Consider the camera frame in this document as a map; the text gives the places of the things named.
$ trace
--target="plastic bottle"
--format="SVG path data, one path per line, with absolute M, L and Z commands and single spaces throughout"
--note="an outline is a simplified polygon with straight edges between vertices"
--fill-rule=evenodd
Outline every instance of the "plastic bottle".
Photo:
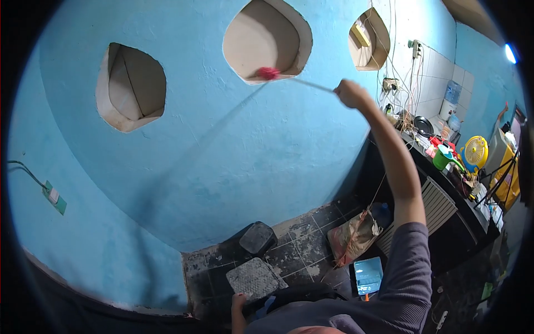
M 462 86 L 452 80 L 449 80 L 449 82 L 447 83 L 447 89 L 445 90 L 445 99 L 453 105 L 458 104 L 461 91 Z
M 371 214 L 378 226 L 383 229 L 386 229 L 393 222 L 387 203 L 373 203 L 371 205 Z

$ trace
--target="small desk fan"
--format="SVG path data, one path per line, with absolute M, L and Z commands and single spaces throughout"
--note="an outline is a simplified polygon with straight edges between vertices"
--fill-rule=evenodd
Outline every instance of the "small desk fan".
M 460 155 L 466 169 L 476 175 L 488 159 L 488 142 L 482 136 L 474 136 L 460 148 Z

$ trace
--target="tiled floor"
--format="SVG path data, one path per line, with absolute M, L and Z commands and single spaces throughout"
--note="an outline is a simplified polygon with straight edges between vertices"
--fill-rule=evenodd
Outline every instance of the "tiled floor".
M 326 282 L 346 297 L 351 296 L 348 266 L 333 269 L 326 233 L 363 209 L 354 196 L 329 203 L 273 226 L 278 245 L 264 257 L 289 286 Z M 371 247 L 359 259 L 381 255 Z M 226 273 L 252 257 L 239 246 L 239 238 L 183 254 L 187 293 L 193 315 L 199 319 L 229 323 L 233 294 Z

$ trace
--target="wall switch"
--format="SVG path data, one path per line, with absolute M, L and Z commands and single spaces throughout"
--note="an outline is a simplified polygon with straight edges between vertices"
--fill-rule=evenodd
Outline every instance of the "wall switch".
M 43 188 L 43 195 L 48 199 L 48 201 L 59 211 L 60 214 L 65 215 L 65 209 L 67 208 L 67 202 L 59 196 L 59 193 L 50 182 L 46 181 L 46 187 Z

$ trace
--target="black floor tile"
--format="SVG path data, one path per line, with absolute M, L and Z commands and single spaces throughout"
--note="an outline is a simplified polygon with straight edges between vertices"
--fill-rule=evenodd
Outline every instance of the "black floor tile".
M 351 220 L 352 218 L 354 218 L 357 215 L 359 215 L 364 209 L 365 209 L 365 207 L 361 207 L 361 208 L 358 208 L 357 210 L 353 210 L 353 211 L 349 212 L 348 214 L 345 215 L 345 219 L 347 221 Z
M 187 290 L 190 292 L 190 298 L 200 300 L 213 297 L 211 284 L 209 283 L 208 271 L 200 271 L 196 274 L 187 275 Z
M 284 233 L 284 235 L 278 238 L 278 245 L 275 247 L 280 247 L 290 242 L 291 242 L 291 237 L 289 236 L 289 232 L 286 232 Z
M 319 227 L 311 215 L 302 216 L 289 228 L 289 235 L 292 240 L 296 240 L 303 235 L 317 230 Z
M 354 195 L 349 195 L 345 198 L 335 201 L 335 206 L 343 215 L 346 215 L 354 210 L 361 210 L 363 208 L 363 205 L 356 199 L 356 196 Z
M 193 316 L 200 320 L 217 319 L 217 306 L 214 298 L 202 299 L 193 305 Z
M 239 243 L 235 243 L 232 240 L 224 241 L 216 246 L 210 247 L 205 252 L 206 263 L 208 269 L 227 265 L 234 261 L 234 253 L 240 247 Z
M 300 237 L 294 240 L 293 243 L 306 265 L 311 265 L 332 254 L 326 242 L 326 237 L 320 230 Z
M 328 275 L 334 269 L 334 257 L 329 256 L 326 259 L 322 259 L 319 262 L 306 267 L 308 273 L 314 282 L 321 282 L 325 275 Z
M 212 268 L 208 270 L 211 287 L 213 288 L 214 296 L 224 296 L 226 294 L 233 294 L 233 289 L 226 279 L 226 273 L 235 268 L 233 263 L 222 267 Z
M 186 273 L 193 273 L 208 269 L 204 253 L 196 251 L 192 253 L 182 253 L 182 262 Z
M 268 251 L 265 258 L 282 277 L 299 271 L 305 266 L 293 242 Z
M 296 273 L 292 273 L 291 275 L 284 277 L 284 281 L 286 281 L 287 285 L 289 286 L 313 283 L 313 280 L 308 274 L 308 271 L 306 270 L 306 268 L 301 269 L 297 271 Z
M 232 295 L 215 297 L 215 305 L 217 307 L 217 315 L 220 323 L 232 322 Z
M 326 276 L 324 276 L 323 282 L 330 286 L 337 286 L 338 284 L 349 278 L 349 266 L 344 266 L 341 268 L 329 270 L 326 273 Z
M 331 204 L 318 209 L 312 214 L 312 216 L 317 225 L 319 227 L 323 227 L 324 225 L 341 218 L 342 214 L 335 205 Z

